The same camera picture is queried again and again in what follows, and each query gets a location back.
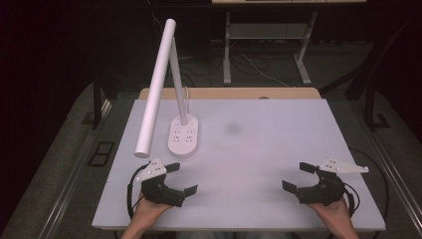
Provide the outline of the white desk lamp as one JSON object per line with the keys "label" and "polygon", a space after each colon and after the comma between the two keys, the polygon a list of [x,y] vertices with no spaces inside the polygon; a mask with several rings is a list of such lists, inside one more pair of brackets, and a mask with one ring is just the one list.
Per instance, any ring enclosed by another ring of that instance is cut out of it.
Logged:
{"label": "white desk lamp", "polygon": [[150,157],[167,67],[170,67],[178,107],[178,115],[170,124],[168,149],[173,156],[183,158],[192,155],[198,146],[199,121],[188,112],[188,91],[182,89],[174,38],[175,29],[176,22],[173,19],[167,19],[135,145],[134,155],[137,157]]}

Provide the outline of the aluminium floor rail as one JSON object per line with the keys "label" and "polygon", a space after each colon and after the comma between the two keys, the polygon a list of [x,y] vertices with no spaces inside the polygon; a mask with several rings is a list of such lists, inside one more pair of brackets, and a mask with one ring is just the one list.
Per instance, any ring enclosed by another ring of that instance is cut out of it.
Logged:
{"label": "aluminium floor rail", "polygon": [[105,119],[112,108],[112,104],[109,100],[105,100],[101,107],[95,107],[95,111],[100,113],[100,121],[96,123],[96,128],[91,129],[87,135],[82,148],[79,150],[77,161],[64,184],[57,200],[54,203],[53,209],[49,214],[46,223],[41,230],[38,239],[54,239],[57,228],[59,227],[63,216],[69,206],[69,203],[76,191],[79,178],[83,167],[88,163],[92,153],[92,149],[96,145],[96,140],[103,127],[102,119]]}
{"label": "aluminium floor rail", "polygon": [[422,239],[422,145],[408,130],[364,132],[389,189],[386,234]]}

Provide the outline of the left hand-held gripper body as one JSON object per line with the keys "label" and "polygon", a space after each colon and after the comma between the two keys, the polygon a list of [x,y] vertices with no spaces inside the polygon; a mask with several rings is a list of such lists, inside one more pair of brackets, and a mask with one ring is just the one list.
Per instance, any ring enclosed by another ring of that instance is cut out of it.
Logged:
{"label": "left hand-held gripper body", "polygon": [[168,174],[165,166],[157,157],[143,165],[134,174],[134,179],[141,183],[141,193],[147,200],[157,204],[181,207],[185,199],[184,192],[172,189],[165,184]]}

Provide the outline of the person's right hand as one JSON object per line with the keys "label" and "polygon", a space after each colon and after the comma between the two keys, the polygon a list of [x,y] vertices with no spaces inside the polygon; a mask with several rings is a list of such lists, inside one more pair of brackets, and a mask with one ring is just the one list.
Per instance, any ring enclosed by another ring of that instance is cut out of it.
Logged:
{"label": "person's right hand", "polygon": [[309,208],[316,213],[328,230],[340,230],[352,226],[344,198],[330,205],[320,203],[309,204]]}

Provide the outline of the white foam board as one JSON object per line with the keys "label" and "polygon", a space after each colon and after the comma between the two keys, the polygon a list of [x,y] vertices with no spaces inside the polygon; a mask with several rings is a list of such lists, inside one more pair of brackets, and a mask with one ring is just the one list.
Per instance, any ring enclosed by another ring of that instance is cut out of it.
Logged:
{"label": "white foam board", "polygon": [[[199,119],[198,146],[188,158],[171,155],[170,122],[177,103],[162,100],[150,158],[134,156],[145,101],[135,101],[92,225],[123,229],[129,222],[126,187],[136,169],[159,157],[179,161],[165,184],[182,190],[198,184],[195,195],[160,217],[152,230],[315,231],[319,218],[282,180],[313,186],[317,176],[299,170],[300,162],[321,165],[327,159],[354,164],[326,100],[189,100]],[[360,197],[352,216],[358,231],[385,230],[385,223],[359,173],[339,173]]]}

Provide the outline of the wooden table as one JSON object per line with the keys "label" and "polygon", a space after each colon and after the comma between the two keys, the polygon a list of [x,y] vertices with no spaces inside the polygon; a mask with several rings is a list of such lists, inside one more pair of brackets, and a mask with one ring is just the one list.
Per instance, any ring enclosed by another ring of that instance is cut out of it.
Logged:
{"label": "wooden table", "polygon": [[187,88],[182,96],[192,100],[320,99],[314,88]]}

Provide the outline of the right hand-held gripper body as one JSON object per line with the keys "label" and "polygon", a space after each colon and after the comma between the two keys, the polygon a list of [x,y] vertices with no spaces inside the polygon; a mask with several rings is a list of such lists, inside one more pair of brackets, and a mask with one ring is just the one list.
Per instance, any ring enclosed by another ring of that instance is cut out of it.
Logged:
{"label": "right hand-held gripper body", "polygon": [[340,200],[345,192],[345,183],[339,173],[366,173],[367,166],[340,161],[329,157],[325,162],[315,165],[318,183],[314,186],[297,188],[296,197],[300,204],[320,203],[330,205]]}

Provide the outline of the black metal stand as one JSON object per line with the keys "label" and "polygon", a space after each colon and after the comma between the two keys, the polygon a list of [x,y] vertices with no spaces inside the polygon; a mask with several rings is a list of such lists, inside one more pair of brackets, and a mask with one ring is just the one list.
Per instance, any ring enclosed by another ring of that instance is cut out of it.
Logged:
{"label": "black metal stand", "polygon": [[378,128],[390,128],[390,125],[384,115],[376,114],[374,112],[374,103],[375,85],[369,84],[366,88],[365,95],[364,121],[372,131],[376,131]]}
{"label": "black metal stand", "polygon": [[100,80],[94,79],[93,82],[93,101],[94,101],[94,122],[93,129],[96,129],[102,120],[102,89]]}

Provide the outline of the grey metal-legged desk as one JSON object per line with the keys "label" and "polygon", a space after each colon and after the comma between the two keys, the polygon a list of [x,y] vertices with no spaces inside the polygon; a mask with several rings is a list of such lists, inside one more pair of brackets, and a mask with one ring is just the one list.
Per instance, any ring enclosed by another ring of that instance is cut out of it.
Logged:
{"label": "grey metal-legged desk", "polygon": [[311,40],[317,16],[322,7],[344,7],[365,3],[366,0],[211,0],[215,6],[251,7],[255,11],[284,11],[286,20],[258,23],[232,21],[233,10],[225,15],[223,77],[224,85],[232,84],[230,47],[232,40],[299,40],[301,47],[293,54],[298,73],[305,86],[312,84],[304,63],[304,56]]}

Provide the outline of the person's left hand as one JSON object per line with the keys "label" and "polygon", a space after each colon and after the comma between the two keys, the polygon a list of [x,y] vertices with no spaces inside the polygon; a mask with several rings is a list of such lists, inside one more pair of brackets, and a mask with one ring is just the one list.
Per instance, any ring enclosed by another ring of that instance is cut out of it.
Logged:
{"label": "person's left hand", "polygon": [[132,220],[134,222],[153,224],[165,211],[170,208],[170,205],[157,204],[147,200],[143,195],[140,195],[135,206]]}

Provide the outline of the black floor frame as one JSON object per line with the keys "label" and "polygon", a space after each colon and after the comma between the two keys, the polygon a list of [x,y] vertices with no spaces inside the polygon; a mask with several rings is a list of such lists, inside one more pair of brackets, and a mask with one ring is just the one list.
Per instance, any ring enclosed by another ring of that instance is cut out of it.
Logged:
{"label": "black floor frame", "polygon": [[106,166],[113,147],[113,141],[100,141],[89,160],[89,166]]}

